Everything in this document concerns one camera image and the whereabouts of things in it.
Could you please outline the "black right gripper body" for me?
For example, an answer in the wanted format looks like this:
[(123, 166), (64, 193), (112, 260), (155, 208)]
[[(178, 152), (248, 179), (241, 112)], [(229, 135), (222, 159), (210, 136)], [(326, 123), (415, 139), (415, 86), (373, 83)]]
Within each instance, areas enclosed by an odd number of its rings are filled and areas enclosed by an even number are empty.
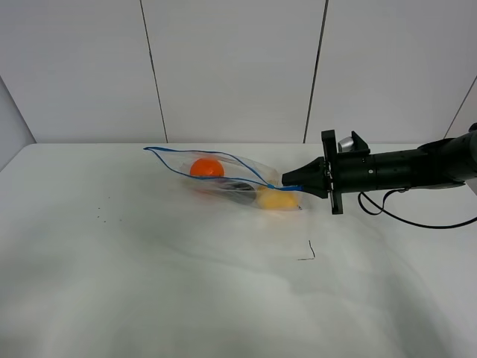
[(342, 194), (346, 192), (360, 192), (364, 190), (370, 164), (370, 153), (339, 154), (338, 142), (334, 130), (323, 131), (321, 140), (326, 163), (326, 179), (329, 183), (329, 194), (332, 214), (343, 213)]

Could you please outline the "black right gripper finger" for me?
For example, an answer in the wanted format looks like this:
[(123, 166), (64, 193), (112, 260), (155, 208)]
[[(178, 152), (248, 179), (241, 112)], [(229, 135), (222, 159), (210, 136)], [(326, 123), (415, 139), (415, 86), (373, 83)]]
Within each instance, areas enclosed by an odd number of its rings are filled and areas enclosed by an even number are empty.
[(318, 198), (329, 197), (329, 183), (326, 178), (309, 178), (301, 184), (302, 191), (314, 195)]
[(324, 182), (324, 157), (317, 157), (312, 162), (282, 175), (283, 186), (323, 186)]

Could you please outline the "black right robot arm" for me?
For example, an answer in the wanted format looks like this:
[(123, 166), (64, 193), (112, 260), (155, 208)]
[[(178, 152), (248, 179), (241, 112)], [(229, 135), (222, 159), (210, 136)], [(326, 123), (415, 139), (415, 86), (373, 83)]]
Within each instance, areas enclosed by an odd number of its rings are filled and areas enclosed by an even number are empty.
[(331, 201), (343, 212), (344, 193), (391, 189), (446, 189), (476, 177), (476, 126), (456, 138), (416, 149), (372, 153), (356, 133), (337, 141), (333, 130), (321, 134), (323, 156), (282, 175), (282, 185)]

